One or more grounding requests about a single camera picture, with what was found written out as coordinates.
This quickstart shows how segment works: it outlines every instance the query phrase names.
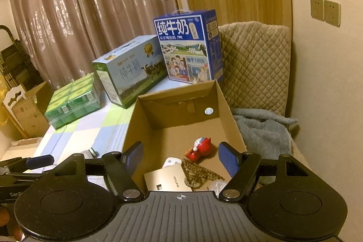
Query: blue milk box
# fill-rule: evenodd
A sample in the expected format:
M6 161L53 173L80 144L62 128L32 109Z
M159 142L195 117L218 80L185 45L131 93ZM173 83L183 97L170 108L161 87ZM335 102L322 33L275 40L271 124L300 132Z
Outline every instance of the blue milk box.
M136 37L92 63L110 101L123 108L167 74L156 35Z
M169 79L188 83L223 78L215 10L170 14L154 19Z

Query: hole in box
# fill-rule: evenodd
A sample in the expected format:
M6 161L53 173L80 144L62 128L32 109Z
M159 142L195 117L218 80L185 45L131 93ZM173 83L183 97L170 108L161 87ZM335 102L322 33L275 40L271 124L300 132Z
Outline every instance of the hole in box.
M208 108L206 108L206 109L204 110L204 114L206 114L206 115L212 115L212 114L213 114L213 112L214 112L214 110L213 110L213 108L211 108L211 107L208 107Z

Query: red toy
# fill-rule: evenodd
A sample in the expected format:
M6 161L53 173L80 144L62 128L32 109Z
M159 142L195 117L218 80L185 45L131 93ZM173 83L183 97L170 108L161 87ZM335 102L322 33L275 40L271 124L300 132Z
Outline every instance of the red toy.
M185 156L192 162L196 162L201 156L207 156L212 151L211 138L200 137L194 142L193 149L190 149Z

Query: white wall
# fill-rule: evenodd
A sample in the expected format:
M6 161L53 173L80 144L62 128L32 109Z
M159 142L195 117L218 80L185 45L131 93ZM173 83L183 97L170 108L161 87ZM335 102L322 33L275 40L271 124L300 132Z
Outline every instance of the white wall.
M363 0L342 6L341 27L314 20L293 0L296 143L312 169L348 204L341 238L363 241Z
M15 39L19 38L16 32L13 14L11 12L10 0L0 0L0 25L7 26ZM0 30L0 51L12 44L8 34Z

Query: gray blanket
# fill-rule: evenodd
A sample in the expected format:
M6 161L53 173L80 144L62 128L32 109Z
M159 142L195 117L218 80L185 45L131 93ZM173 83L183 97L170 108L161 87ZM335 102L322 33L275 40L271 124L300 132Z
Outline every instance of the gray blanket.
M286 127L297 123L295 118L285 118L263 109L231 108L247 151L265 159L278 159L280 154L291 154L291 136ZM261 178L262 184L273 178Z

